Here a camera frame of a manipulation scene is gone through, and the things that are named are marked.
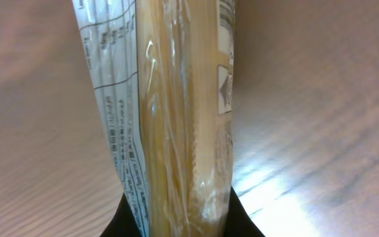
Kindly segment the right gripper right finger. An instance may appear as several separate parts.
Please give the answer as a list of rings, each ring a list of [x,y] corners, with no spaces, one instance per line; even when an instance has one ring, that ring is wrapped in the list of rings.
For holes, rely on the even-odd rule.
[[[224,237],[265,237],[249,218],[233,187],[230,190]]]

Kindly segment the orange spaghetti packet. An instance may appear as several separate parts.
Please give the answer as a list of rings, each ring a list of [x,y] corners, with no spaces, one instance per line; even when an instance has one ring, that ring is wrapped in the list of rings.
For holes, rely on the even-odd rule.
[[[235,3],[74,0],[101,120],[141,236],[222,236],[232,186]]]

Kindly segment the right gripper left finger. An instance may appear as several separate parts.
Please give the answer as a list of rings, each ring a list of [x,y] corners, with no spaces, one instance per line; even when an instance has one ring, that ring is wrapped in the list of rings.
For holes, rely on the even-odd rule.
[[[124,194],[114,217],[100,234],[100,237],[142,237]]]

